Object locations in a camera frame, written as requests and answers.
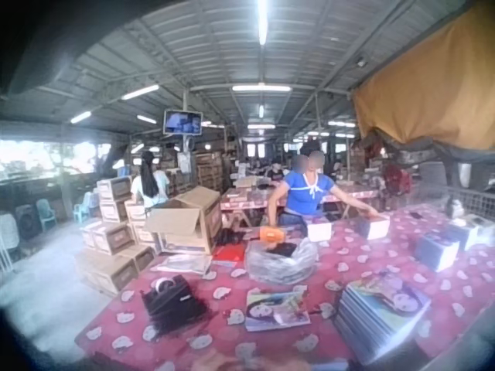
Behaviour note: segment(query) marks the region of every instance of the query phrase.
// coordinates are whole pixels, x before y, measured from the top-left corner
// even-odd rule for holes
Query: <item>plastic bag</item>
[[[249,242],[244,266],[253,280],[273,284],[296,284],[313,273],[318,260],[318,246],[308,238],[286,242],[298,245],[291,257],[267,252],[267,244],[260,240]]]

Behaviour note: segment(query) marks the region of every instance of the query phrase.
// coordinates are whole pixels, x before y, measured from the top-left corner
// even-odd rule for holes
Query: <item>printed tablecloth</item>
[[[423,216],[417,220],[415,211]],[[192,362],[212,347],[227,355],[246,359],[274,352],[300,352],[320,362],[351,358],[352,353],[328,319],[337,291],[373,271],[388,268],[425,292],[432,305],[418,327],[416,341],[431,358],[446,350],[492,303],[495,294],[495,249],[476,245],[460,253],[455,265],[440,273],[430,271],[413,257],[415,241],[429,230],[447,223],[430,206],[414,206],[391,214],[387,237],[366,241],[354,232],[353,220],[333,224],[333,236],[320,243],[318,270],[294,287],[261,284],[249,279],[242,264],[235,268],[213,265],[206,277],[186,275],[199,296],[217,311],[206,327],[197,325],[176,337],[153,339],[139,291],[148,291],[160,277],[173,274],[148,269],[131,282],[76,338],[86,352],[106,356],[137,369],[189,369]],[[305,290],[312,324],[272,332],[246,332],[244,312],[250,290],[280,292]]]
[[[364,185],[339,185],[343,191],[349,193],[356,199],[372,199],[378,196],[376,189],[370,189]],[[268,199],[270,198],[272,189],[238,189],[239,193],[246,196],[246,201],[237,201],[235,198],[227,197],[227,194],[223,195],[220,200],[220,208],[222,211],[239,210],[239,209],[260,209],[268,206]],[[323,197],[322,203],[336,203],[340,200],[332,194],[328,194]],[[285,206],[286,199],[280,199],[278,201],[279,206]]]

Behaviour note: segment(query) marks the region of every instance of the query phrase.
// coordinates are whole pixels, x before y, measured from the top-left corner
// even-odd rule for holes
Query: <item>corrugated metal roof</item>
[[[246,131],[243,125],[258,117],[258,107],[264,104],[265,117],[279,126],[274,133],[295,134],[315,126],[311,119],[316,110],[310,98],[317,87],[355,87],[370,71],[465,3],[267,2],[265,47],[258,41],[256,0],[180,2],[116,29],[89,48],[57,81],[0,102],[1,115],[67,122],[98,107],[91,118],[79,124],[132,134],[153,128],[137,120],[137,114],[160,121],[166,108],[181,107],[184,87],[204,87],[191,93],[190,103],[191,109],[203,111],[208,119],[236,122]],[[364,68],[356,65],[360,56],[367,61]],[[233,83],[258,82],[296,87],[288,94],[230,91]],[[118,99],[153,83],[160,89],[127,101]],[[218,84],[223,86],[208,87]],[[342,104],[339,94],[320,96],[325,120],[352,115],[352,105]]]

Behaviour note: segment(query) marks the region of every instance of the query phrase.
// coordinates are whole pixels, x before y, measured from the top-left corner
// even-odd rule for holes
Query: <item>blue plastic chair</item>
[[[43,232],[46,231],[46,224],[52,223],[52,226],[56,226],[55,211],[51,208],[47,199],[39,199],[36,201],[36,208],[38,209],[39,221]]]
[[[76,222],[84,223],[85,220],[90,219],[90,201],[91,192],[86,192],[84,193],[83,203],[74,205],[73,216]]]

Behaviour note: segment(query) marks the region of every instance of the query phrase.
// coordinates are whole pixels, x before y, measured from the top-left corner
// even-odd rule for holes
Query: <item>television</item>
[[[201,135],[203,114],[192,111],[165,111],[163,134]]]

